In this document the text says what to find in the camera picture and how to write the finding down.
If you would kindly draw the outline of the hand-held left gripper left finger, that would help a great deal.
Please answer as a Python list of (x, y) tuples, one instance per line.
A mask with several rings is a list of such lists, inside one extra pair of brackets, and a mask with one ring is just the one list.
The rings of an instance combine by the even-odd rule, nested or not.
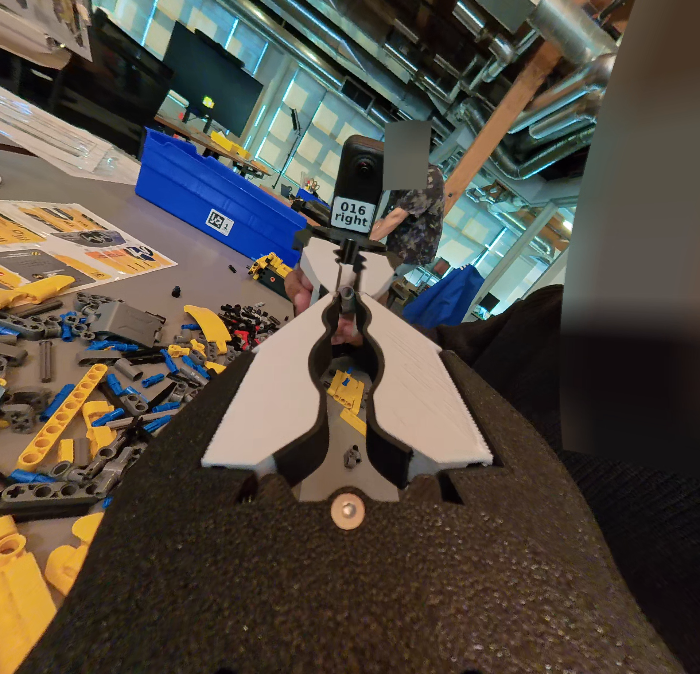
[(240, 384), (205, 454), (204, 468), (281, 475), (299, 485), (328, 453), (326, 388), (337, 295), (325, 295), (235, 364)]

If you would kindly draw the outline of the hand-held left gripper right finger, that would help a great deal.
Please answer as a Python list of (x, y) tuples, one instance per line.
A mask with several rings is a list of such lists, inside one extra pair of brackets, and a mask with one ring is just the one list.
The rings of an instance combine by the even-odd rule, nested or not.
[(420, 475), (489, 467), (494, 454), (443, 360), (440, 346), (369, 295), (357, 297), (370, 464), (398, 489)]

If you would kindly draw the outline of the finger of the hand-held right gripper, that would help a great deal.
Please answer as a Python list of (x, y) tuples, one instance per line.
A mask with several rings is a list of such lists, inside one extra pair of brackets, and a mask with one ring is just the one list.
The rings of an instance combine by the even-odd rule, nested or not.
[(361, 269), (355, 274), (355, 293), (380, 298), (388, 291), (396, 267), (386, 252), (360, 252), (358, 256)]
[(310, 304), (324, 297), (337, 295), (343, 265), (337, 260), (338, 244), (308, 244), (301, 254), (301, 270), (312, 285)]

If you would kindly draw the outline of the person's right hand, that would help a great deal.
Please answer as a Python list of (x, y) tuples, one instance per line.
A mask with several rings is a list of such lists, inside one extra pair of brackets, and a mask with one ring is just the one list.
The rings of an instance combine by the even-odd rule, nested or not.
[[(294, 316), (298, 316), (307, 310), (311, 304), (311, 296), (314, 286), (303, 273), (300, 266), (296, 266), (285, 278), (285, 293), (293, 304)], [(337, 329), (331, 338), (332, 346), (362, 346), (363, 336), (355, 325), (354, 314), (340, 314)]]

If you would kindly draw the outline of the yellow black brick assembly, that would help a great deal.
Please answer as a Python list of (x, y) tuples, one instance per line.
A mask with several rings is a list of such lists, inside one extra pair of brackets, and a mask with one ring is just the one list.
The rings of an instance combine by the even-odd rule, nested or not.
[(270, 289), (282, 293), (285, 289), (285, 279), (292, 270), (293, 267), (285, 264), (275, 252), (270, 252), (253, 263), (248, 275)]

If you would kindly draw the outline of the blue cloth cover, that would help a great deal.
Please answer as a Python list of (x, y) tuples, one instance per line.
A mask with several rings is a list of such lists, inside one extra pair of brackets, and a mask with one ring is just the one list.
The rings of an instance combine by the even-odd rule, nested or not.
[(425, 329), (458, 325), (484, 281), (474, 266), (456, 268), (406, 305), (402, 318)]

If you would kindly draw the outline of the yellow brick assembly blue pins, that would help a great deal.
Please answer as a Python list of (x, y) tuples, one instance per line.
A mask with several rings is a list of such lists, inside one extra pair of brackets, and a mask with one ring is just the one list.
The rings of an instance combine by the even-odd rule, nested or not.
[(359, 415), (365, 384), (350, 372), (337, 370), (328, 385), (328, 394), (351, 414)]

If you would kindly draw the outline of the pile of red black pins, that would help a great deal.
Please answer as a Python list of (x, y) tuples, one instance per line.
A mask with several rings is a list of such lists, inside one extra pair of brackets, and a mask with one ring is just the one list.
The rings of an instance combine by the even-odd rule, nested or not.
[(223, 304), (218, 316), (231, 336), (227, 348), (236, 352), (255, 349), (282, 326), (276, 317), (252, 305)]

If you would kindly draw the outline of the yellow curved panel piece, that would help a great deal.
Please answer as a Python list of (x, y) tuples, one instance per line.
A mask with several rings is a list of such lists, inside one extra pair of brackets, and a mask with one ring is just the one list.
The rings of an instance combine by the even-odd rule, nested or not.
[(183, 311), (195, 320), (206, 341), (215, 344), (217, 354), (224, 355), (232, 337), (222, 319), (212, 310), (197, 305), (184, 305)]

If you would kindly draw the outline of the yellow box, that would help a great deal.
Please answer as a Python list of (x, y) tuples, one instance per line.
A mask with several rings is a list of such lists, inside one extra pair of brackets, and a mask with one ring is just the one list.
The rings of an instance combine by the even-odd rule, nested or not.
[(217, 147), (224, 149), (226, 152), (239, 156), (246, 161), (250, 159), (250, 153), (242, 146), (230, 140), (228, 136), (214, 131), (211, 133), (210, 139)]

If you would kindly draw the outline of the grey panel piece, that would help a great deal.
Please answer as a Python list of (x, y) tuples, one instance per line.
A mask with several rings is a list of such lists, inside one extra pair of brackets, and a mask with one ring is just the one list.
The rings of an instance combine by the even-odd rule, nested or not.
[(160, 342), (164, 320), (124, 302), (112, 301), (100, 304), (87, 318), (86, 324), (97, 339), (116, 337), (129, 344), (149, 348)]

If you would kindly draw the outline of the black monitor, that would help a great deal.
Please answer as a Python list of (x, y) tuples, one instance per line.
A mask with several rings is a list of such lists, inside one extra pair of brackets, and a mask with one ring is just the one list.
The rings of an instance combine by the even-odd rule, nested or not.
[(192, 110), (242, 135), (264, 86), (237, 57), (203, 32), (176, 22), (163, 64), (173, 72), (171, 90)]

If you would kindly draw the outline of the pile of toy building pieces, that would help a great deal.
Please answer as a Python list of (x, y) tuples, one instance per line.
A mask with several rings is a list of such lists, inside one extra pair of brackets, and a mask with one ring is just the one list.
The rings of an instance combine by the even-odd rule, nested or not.
[(15, 673), (72, 590), (104, 511), (125, 474), (204, 385), (243, 352), (217, 354), (195, 320), (152, 347), (88, 330), (99, 292), (24, 290), (27, 306), (1, 312), (1, 377), (34, 362), (42, 387), (1, 379), (1, 432), (30, 434), (1, 473), (1, 672)]

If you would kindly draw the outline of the yellow grey sticker sheet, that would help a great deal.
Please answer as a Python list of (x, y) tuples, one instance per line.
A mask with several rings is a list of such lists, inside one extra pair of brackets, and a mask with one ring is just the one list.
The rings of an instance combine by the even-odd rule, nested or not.
[(1, 289), (64, 275), (72, 291), (175, 267), (79, 204), (1, 201)]

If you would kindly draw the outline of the clear plastic bags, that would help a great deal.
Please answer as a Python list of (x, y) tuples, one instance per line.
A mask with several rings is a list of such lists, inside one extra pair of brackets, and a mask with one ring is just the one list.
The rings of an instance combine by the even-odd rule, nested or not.
[(116, 146), (1, 88), (1, 145), (22, 148), (73, 177), (134, 187), (140, 163)]

